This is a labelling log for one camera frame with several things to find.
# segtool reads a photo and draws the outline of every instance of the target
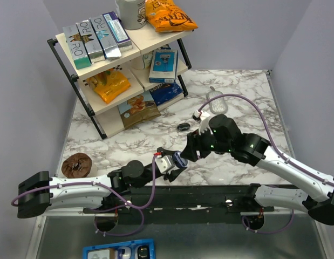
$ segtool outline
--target blue tray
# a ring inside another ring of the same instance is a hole
[[[114,243],[114,244],[102,244],[100,246],[84,247],[83,248],[83,259],[87,259],[87,254],[94,250],[102,250],[102,249],[107,249],[107,248],[113,248],[117,250],[121,247],[131,248],[132,253],[131,253],[130,259],[135,259],[134,253],[135,253],[136,247],[138,246],[149,246],[150,259],[156,259],[153,239],[140,239],[140,240],[126,241],[126,242],[120,242],[120,243]]]

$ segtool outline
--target blue snack bag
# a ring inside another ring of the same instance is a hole
[[[182,93],[181,87],[176,83],[159,84],[149,91],[157,106],[174,99],[176,96]]]

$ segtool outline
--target white marble surface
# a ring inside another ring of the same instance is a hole
[[[158,147],[183,150],[188,132],[178,132],[179,123],[188,122],[191,129],[197,123],[191,119],[193,112],[206,100],[206,93],[213,86],[223,93],[242,94],[254,101],[268,121],[275,142],[288,153],[287,142],[271,90],[263,71],[191,70],[183,75],[189,96],[162,111],[162,116],[102,140],[77,101],[63,161],[78,152],[91,157],[98,168],[98,175],[120,168],[130,160],[151,163],[152,154]],[[227,116],[235,119],[242,132],[259,134],[267,138],[256,111],[241,99],[227,99]],[[157,179],[158,185],[243,185],[250,183],[287,183],[265,170],[245,165],[229,154],[211,154],[196,164],[190,163],[174,182]]]

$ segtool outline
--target gray wall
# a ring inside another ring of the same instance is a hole
[[[0,259],[25,258],[35,219],[17,219],[18,184],[54,173],[75,101],[46,40],[41,0],[0,1]]]
[[[334,175],[334,0],[312,1],[272,83],[297,159]]]
[[[43,0],[59,31],[115,10],[114,0]],[[175,0],[199,29],[184,39],[195,69],[271,69],[311,0]]]

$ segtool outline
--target orange snack bag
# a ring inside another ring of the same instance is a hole
[[[197,24],[173,0],[146,0],[146,15],[156,32],[192,31]]]
[[[112,69],[89,77],[86,82],[107,104],[131,87],[128,79],[121,72]]]

